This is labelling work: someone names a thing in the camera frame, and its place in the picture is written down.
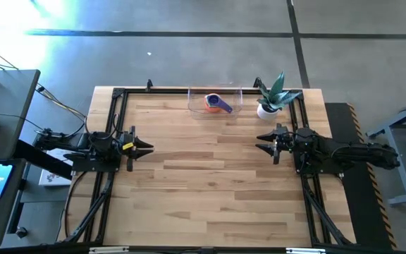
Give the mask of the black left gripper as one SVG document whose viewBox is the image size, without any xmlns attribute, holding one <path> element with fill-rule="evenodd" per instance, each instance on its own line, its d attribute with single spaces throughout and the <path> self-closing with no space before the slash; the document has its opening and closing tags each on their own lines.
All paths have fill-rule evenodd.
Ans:
<svg viewBox="0 0 406 254">
<path fill-rule="evenodd" d="M 133 171 L 133 155 L 134 159 L 139 159 L 145 155 L 153 153 L 153 150 L 135 150 L 136 148 L 153 148 L 153 145 L 140 140 L 135 137 L 135 127 L 131 126 L 129 131 L 124 131 L 120 137 L 120 152 L 122 155 L 127 157 L 127 171 Z"/>
</svg>

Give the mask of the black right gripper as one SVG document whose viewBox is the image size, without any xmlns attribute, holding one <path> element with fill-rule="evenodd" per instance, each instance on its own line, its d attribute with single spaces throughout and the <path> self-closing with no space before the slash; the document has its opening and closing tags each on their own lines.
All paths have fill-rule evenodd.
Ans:
<svg viewBox="0 0 406 254">
<path fill-rule="evenodd" d="M 282 151 L 293 152 L 293 133 L 290 132 L 286 126 L 282 126 L 280 123 L 276 124 L 276 129 L 267 134 L 257 136 L 258 140 L 267 142 L 273 142 L 273 144 L 256 144 L 260 150 L 266 152 L 273 157 L 273 163 L 278 164 L 280 161 L 280 153 Z"/>
</svg>

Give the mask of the purple measuring cup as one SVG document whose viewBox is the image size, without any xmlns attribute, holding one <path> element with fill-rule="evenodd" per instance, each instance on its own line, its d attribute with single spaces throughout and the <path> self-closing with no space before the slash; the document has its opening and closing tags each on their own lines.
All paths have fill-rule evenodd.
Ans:
<svg viewBox="0 0 406 254">
<path fill-rule="evenodd" d="M 231 113 L 233 111 L 233 108 L 227 104 L 225 101 L 223 101 L 220 97 L 220 102 L 219 102 L 219 107 L 223 109 L 224 111 L 227 111 L 228 113 Z"/>
</svg>

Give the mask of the red-orange measuring cup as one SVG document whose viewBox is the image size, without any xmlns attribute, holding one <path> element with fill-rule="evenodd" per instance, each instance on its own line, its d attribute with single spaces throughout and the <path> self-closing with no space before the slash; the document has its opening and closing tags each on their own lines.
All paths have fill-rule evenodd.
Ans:
<svg viewBox="0 0 406 254">
<path fill-rule="evenodd" d="M 209 112 L 209 113 L 219 113 L 221 111 L 220 107 L 216 107 L 214 105 L 210 105 L 209 103 L 209 99 L 207 97 L 205 97 L 205 109 Z"/>
</svg>

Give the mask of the clear plastic basket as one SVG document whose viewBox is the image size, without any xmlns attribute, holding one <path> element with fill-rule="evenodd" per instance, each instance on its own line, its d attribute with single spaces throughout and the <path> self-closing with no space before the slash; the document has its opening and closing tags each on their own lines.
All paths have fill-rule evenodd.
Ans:
<svg viewBox="0 0 406 254">
<path fill-rule="evenodd" d="M 228 113 L 223 109 L 219 113 L 209 113 L 205 109 L 205 96 L 218 94 L 229 104 L 233 111 Z M 194 119 L 198 120 L 232 120 L 238 117 L 242 110 L 241 87 L 189 87 L 187 92 L 187 107 Z"/>
</svg>

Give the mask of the green plant in white pot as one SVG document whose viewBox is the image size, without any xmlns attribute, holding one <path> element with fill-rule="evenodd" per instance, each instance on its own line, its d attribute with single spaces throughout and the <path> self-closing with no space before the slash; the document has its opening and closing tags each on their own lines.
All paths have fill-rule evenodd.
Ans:
<svg viewBox="0 0 406 254">
<path fill-rule="evenodd" d="M 279 111 L 282 111 L 286 105 L 301 95 L 301 92 L 284 90 L 284 84 L 285 73 L 283 71 L 278 75 L 270 89 L 263 83 L 258 84 L 257 88 L 262 95 L 262 98 L 257 100 L 259 103 L 257 108 L 259 118 L 268 121 L 274 120 Z"/>
</svg>

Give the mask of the white printed booklet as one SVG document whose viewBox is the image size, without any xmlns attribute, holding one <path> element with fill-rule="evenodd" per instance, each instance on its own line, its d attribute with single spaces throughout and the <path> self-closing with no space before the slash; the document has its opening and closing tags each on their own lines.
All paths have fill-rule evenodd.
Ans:
<svg viewBox="0 0 406 254">
<path fill-rule="evenodd" d="M 62 150 L 62 149 L 54 149 L 47 151 L 48 155 L 65 162 L 66 164 L 73 166 L 73 162 L 69 159 L 65 158 L 65 154 L 70 153 L 69 150 Z M 65 179 L 59 175 L 53 174 L 48 170 L 43 169 L 39 178 L 39 186 L 44 187 L 54 187 L 54 186 L 69 186 L 71 184 L 71 180 Z"/>
</svg>

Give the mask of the black hazard-striped floor mat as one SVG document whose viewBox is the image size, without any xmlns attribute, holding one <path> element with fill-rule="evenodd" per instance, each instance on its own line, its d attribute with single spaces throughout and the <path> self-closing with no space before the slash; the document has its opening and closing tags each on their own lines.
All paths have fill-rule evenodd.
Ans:
<svg viewBox="0 0 406 254">
<path fill-rule="evenodd" d="M 344 143 L 364 142 L 353 106 L 326 103 L 325 107 L 333 139 Z M 397 250 L 372 167 L 358 162 L 345 172 L 342 182 L 356 242 L 364 247 Z"/>
</svg>

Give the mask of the black metal table frame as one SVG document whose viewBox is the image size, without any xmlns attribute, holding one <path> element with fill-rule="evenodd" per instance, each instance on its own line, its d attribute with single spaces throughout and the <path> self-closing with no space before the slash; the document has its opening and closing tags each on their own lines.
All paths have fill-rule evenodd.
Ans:
<svg viewBox="0 0 406 254">
<path fill-rule="evenodd" d="M 294 156 L 279 164 L 255 145 L 275 124 L 257 116 L 259 91 L 245 88 L 232 120 L 194 119 L 186 87 L 96 87 L 93 131 L 106 128 L 111 107 L 125 127 L 154 146 L 114 176 L 106 220 L 93 237 L 105 246 L 308 247 L 334 237 L 308 205 Z"/>
</svg>

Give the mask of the silver metal bracket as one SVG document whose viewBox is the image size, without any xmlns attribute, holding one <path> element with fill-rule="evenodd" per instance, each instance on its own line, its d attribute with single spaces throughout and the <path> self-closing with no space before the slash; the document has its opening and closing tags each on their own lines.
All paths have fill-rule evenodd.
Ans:
<svg viewBox="0 0 406 254">
<path fill-rule="evenodd" d="M 320 248 L 286 248 L 286 254 L 326 254 L 325 249 Z"/>
<path fill-rule="evenodd" d="M 88 254 L 126 254 L 129 253 L 129 247 L 125 246 L 100 246 L 89 249 Z"/>
</svg>

